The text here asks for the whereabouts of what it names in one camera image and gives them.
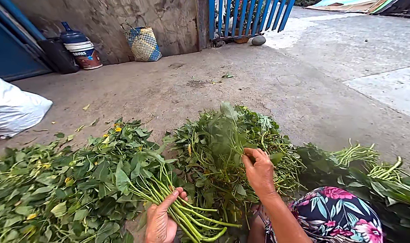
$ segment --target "stone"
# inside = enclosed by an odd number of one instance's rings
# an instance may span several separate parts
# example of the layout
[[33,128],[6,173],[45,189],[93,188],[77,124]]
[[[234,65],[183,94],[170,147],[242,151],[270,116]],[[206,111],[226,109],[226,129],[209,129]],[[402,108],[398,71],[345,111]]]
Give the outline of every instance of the stone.
[[251,40],[251,43],[253,45],[263,45],[266,42],[266,39],[264,36],[256,36]]

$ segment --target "bucket label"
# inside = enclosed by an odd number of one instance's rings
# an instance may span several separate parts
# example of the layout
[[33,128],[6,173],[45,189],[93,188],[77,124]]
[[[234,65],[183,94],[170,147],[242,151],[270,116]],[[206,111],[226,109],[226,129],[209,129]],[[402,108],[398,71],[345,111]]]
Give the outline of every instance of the bucket label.
[[72,52],[72,54],[83,69],[93,69],[101,65],[100,58],[94,48],[80,52]]

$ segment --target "forearm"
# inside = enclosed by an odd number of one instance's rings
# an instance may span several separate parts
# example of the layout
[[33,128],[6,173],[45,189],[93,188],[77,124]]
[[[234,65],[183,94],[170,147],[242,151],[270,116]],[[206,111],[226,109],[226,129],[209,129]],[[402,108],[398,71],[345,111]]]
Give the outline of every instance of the forearm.
[[277,193],[259,196],[270,216],[278,243],[311,243],[286,204]]

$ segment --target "pink flower print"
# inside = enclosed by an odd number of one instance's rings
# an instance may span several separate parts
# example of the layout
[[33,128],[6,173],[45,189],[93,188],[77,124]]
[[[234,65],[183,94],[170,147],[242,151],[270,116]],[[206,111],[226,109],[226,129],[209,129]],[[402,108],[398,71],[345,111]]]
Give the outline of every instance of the pink flower print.
[[322,192],[326,197],[332,199],[352,199],[354,195],[350,192],[344,191],[343,189],[331,186],[325,186]]
[[368,243],[382,243],[383,235],[380,227],[374,226],[372,222],[367,222],[365,219],[360,219],[353,227],[357,232],[361,233],[364,240]]
[[334,227],[335,226],[335,221],[328,221],[327,223],[324,223],[324,225],[328,227]]
[[297,206],[304,206],[304,205],[308,205],[310,203],[310,199],[312,199],[313,197],[316,196],[316,192],[309,192],[307,193],[303,198],[302,198],[302,202],[298,203]]
[[329,234],[330,236],[335,236],[335,235],[343,235],[343,236],[352,236],[353,232],[350,230],[344,230],[344,229],[334,229],[332,232]]

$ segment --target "blue and white woven bag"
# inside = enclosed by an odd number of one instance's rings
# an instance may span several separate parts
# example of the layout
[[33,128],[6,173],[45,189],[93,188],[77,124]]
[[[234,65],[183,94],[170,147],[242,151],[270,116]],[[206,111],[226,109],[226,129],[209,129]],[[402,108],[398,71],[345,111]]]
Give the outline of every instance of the blue and white woven bag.
[[161,58],[157,40],[151,27],[131,27],[130,30],[125,30],[125,37],[135,61],[157,61]]

